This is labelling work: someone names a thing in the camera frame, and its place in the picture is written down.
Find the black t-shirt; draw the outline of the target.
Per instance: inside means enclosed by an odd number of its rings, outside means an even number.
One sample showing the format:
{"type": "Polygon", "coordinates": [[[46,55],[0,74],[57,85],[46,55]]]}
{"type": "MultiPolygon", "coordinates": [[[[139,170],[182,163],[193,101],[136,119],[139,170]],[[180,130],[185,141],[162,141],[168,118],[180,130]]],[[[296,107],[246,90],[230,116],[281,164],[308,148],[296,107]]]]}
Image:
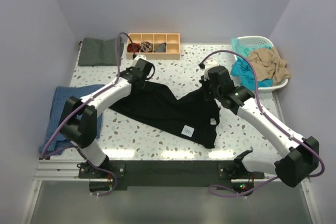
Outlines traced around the black t-shirt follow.
{"type": "Polygon", "coordinates": [[[204,99],[203,88],[177,99],[168,86],[146,82],[110,109],[207,149],[215,147],[220,108],[214,100],[204,99]]]}

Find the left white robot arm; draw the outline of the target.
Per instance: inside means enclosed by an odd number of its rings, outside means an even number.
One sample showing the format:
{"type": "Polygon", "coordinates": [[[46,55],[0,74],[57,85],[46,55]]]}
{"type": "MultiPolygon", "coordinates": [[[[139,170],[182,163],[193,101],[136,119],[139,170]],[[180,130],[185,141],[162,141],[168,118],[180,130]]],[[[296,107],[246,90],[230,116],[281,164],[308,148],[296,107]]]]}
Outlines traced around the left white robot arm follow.
{"type": "Polygon", "coordinates": [[[84,97],[67,99],[57,131],[78,147],[97,178],[105,177],[109,171],[108,157],[96,140],[98,117],[119,100],[141,90],[154,73],[154,64],[140,55],[102,88],[84,97]]]}

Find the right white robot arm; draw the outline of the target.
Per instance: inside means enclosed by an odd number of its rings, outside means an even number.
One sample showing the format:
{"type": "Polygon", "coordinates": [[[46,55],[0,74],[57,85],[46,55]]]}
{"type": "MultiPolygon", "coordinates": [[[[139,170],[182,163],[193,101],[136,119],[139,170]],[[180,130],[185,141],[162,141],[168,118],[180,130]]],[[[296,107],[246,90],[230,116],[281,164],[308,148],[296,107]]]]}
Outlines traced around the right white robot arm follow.
{"type": "Polygon", "coordinates": [[[303,137],[264,109],[251,91],[234,85],[224,66],[202,63],[200,68],[204,70],[200,83],[205,90],[205,98],[217,100],[222,107],[251,124],[281,157],[261,157],[246,151],[235,159],[234,173],[237,177],[246,178],[252,172],[273,174],[287,186],[296,187],[321,165],[318,140],[313,136],[303,137]]]}

